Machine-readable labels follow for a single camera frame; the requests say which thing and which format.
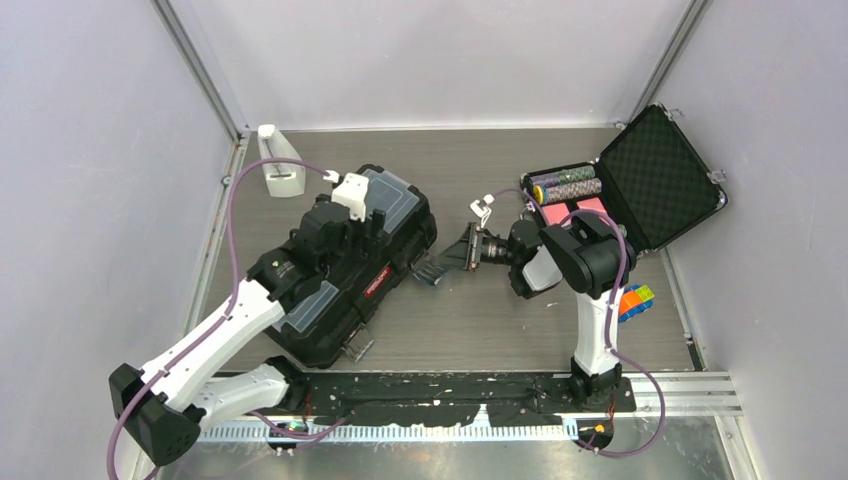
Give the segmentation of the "black plastic toolbox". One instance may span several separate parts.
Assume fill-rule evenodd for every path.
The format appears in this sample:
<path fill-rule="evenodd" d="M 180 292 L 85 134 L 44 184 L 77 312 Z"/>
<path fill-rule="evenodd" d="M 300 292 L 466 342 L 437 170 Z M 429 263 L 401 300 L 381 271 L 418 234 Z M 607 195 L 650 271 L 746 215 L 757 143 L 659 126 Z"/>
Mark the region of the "black plastic toolbox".
<path fill-rule="evenodd" d="M 437 238 L 427 197 L 381 166 L 355 171 L 369 179 L 363 229 L 346 255 L 329 265 L 306 265 L 291 256 L 291 230 L 281 246 L 248 271 L 281 303 L 284 315 L 266 335 L 308 368 L 326 369 L 341 355 L 359 361 L 374 343 L 367 324 Z M 386 211 L 382 239 L 367 237 L 367 220 Z"/>

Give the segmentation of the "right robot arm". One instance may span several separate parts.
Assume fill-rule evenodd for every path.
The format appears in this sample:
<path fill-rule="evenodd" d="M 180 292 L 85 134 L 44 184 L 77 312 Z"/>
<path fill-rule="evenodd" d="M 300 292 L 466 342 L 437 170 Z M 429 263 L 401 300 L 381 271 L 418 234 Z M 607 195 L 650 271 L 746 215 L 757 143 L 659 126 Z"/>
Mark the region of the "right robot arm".
<path fill-rule="evenodd" d="M 548 226 L 519 219 L 507 237 L 471 222 L 448 248 L 426 255 L 414 274 L 423 283 L 437 285 L 452 270 L 506 265 L 511 288 L 524 299 L 566 283 L 576 295 L 578 340 L 565 398 L 591 411 L 607 402 L 622 382 L 616 324 L 636 260 L 636 251 L 609 215 L 578 209 Z"/>

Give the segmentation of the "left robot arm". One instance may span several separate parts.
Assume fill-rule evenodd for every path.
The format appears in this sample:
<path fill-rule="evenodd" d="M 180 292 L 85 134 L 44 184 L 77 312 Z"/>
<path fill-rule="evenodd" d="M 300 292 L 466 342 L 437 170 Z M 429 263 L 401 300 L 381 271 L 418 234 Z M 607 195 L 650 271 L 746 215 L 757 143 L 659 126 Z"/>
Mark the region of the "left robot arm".
<path fill-rule="evenodd" d="M 183 339 L 140 368 L 112 372 L 117 431 L 162 467 L 218 423 L 268 407 L 298 412 L 307 398 L 301 369 L 352 354 L 403 275 L 405 247 L 429 245 L 429 233 L 405 220 L 364 202 L 317 202 Z"/>

